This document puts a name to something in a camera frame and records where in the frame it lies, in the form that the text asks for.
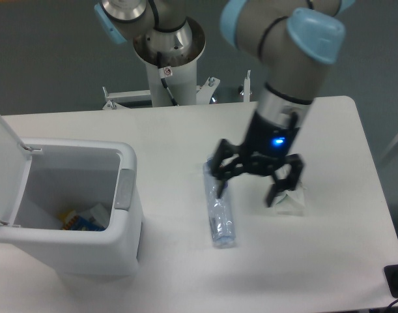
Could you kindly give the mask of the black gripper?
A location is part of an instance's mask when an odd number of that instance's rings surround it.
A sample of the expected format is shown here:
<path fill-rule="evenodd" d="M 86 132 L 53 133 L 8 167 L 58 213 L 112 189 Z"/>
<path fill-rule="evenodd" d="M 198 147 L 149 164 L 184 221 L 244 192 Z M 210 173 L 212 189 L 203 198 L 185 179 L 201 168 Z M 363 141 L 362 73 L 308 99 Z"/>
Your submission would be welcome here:
<path fill-rule="evenodd" d="M 267 207 L 273 205 L 280 193 L 296 190 L 304 169 L 304 161 L 299 154 L 288 152 L 299 131 L 296 126 L 298 114 L 286 115 L 286 125 L 276 126 L 263 118 L 258 112 L 253 114 L 245 139 L 241 145 L 233 145 L 226 139 L 220 140 L 210 163 L 210 172 L 218 182 L 216 197 L 221 198 L 228 180 L 243 173 L 270 176 L 274 183 L 265 199 Z M 277 170 L 285 168 L 283 178 Z"/>

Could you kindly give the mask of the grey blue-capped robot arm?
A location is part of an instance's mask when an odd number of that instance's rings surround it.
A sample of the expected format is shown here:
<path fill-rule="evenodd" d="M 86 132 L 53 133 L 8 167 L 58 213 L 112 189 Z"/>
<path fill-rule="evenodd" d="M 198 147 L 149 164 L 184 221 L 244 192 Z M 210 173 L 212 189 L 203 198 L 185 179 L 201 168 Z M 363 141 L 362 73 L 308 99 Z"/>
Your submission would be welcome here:
<path fill-rule="evenodd" d="M 210 172 L 222 197 L 243 173 L 274 177 L 270 205 L 294 190 L 304 164 L 290 148 L 345 39 L 336 16 L 350 1 L 229 1 L 220 18 L 224 39 L 268 68 L 268 79 L 244 141 L 221 140 Z M 205 48 L 200 25 L 185 1 L 99 1 L 95 14 L 110 39 L 130 41 L 146 65 L 153 105 L 196 104 L 197 60 Z M 276 177 L 283 166 L 286 177 Z"/>

